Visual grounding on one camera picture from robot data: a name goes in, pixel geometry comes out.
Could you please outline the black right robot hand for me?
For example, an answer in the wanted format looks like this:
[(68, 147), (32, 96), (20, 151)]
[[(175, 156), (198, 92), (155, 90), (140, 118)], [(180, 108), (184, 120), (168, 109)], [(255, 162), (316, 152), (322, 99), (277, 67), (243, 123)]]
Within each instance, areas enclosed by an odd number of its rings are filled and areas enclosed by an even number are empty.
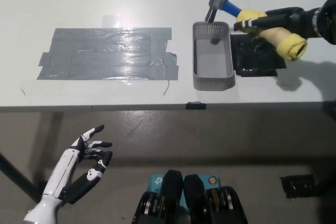
[(287, 7), (266, 12), (267, 16), (258, 18), (244, 18), (234, 24), (234, 30), (247, 28), (270, 29), (282, 27), (304, 39), (318, 38), (318, 18), (320, 8), (304, 10), (300, 7)]

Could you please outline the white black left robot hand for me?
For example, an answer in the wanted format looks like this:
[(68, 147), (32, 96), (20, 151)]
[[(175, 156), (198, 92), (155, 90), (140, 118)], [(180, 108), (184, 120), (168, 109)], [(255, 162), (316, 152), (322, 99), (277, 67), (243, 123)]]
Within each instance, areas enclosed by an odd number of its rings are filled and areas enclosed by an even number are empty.
[[(81, 134), (62, 154), (43, 191), (42, 202), (54, 202), (57, 205), (74, 204), (99, 182), (109, 165), (113, 153), (102, 147), (111, 147), (112, 143), (92, 141), (91, 138), (104, 129), (104, 125), (94, 127)], [(85, 159), (94, 159), (97, 163), (72, 182), (77, 165)]]

